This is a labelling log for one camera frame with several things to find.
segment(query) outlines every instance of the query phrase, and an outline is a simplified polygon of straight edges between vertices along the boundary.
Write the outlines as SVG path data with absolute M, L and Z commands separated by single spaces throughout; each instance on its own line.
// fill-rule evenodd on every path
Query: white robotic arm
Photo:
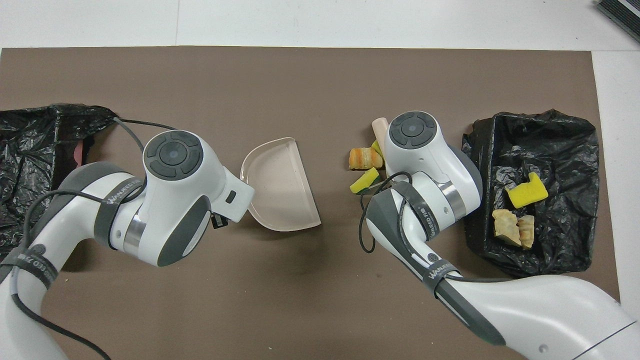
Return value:
M 560 275 L 466 279 L 426 244 L 478 207 L 482 187 L 476 167 L 446 146 L 431 115 L 398 116 L 385 159 L 387 170 L 412 176 L 373 196 L 367 226 L 471 331 L 532 360 L 640 359 L 640 325 L 593 284 Z
M 253 189 L 222 166 L 199 136 L 172 130 L 155 136 L 143 152 L 147 185 L 105 162 L 74 170 L 62 190 L 92 195 L 57 195 L 38 221 L 29 249 L 18 248 L 10 261 L 32 272 L 0 267 L 0 359 L 66 359 L 47 330 L 14 304 L 40 313 L 48 285 L 76 245 L 95 238 L 154 266 L 166 266 L 187 256 L 201 239 L 209 219 L 214 227 L 226 219 L 237 222 L 247 210 Z

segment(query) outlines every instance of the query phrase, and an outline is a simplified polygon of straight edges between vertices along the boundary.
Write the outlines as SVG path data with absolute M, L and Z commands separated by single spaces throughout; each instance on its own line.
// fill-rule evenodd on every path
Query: white floor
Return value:
M 0 48 L 170 45 L 593 51 L 621 302 L 640 318 L 640 44 L 594 1 L 0 0 Z

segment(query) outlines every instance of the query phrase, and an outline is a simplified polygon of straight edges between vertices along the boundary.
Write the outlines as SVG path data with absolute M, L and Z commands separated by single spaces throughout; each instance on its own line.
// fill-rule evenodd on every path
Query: black plastic bag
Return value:
M 22 238 L 24 215 L 31 203 L 77 167 L 74 151 L 83 142 L 83 157 L 92 135 L 113 123 L 115 113 L 101 106 L 53 104 L 0 111 L 0 260 Z M 49 199 L 35 209 L 34 223 Z
M 587 120 L 549 110 L 498 113 L 464 135 L 463 152 L 483 177 L 480 208 L 465 217 L 467 246 L 513 277 L 585 271 L 591 265 L 598 209 L 598 137 Z M 539 175 L 549 196 L 515 209 L 505 188 Z M 535 216 L 531 250 L 493 236 L 492 211 Z

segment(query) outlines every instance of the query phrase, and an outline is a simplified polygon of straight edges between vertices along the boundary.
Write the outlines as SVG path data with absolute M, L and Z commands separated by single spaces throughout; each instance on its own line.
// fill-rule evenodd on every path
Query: gray button pad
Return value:
M 403 149 L 418 149 L 436 135 L 436 120 L 423 111 L 398 115 L 389 125 L 391 141 Z
M 200 140 L 182 130 L 157 135 L 145 149 L 144 160 L 149 172 L 164 180 L 189 177 L 202 164 Z

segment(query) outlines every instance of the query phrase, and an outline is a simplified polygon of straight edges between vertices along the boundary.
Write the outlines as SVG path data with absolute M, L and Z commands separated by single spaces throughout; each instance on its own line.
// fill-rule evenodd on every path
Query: brown table surface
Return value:
M 587 52 L 68 48 L 3 49 L 1 60 L 0 109 L 106 106 L 198 133 L 235 175 L 254 147 L 297 140 L 318 227 L 278 233 L 247 213 L 210 227 L 194 253 L 166 268 L 81 244 L 80 270 L 61 273 L 43 314 L 113 359 L 522 359 L 473 335 L 391 254 L 360 250 L 360 206 L 348 186 L 361 173 L 347 171 L 348 152 L 373 142 L 375 118 L 409 110 L 433 114 L 455 146 L 473 121 L 500 111 L 555 108 L 600 129 Z M 144 142 L 159 132 L 132 128 Z M 121 129 L 100 134 L 90 160 L 143 175 Z M 572 275 L 618 299 L 600 168 L 595 257 Z M 467 249 L 462 223 L 430 245 L 467 276 L 502 276 Z M 96 358 L 55 337 L 71 359 Z

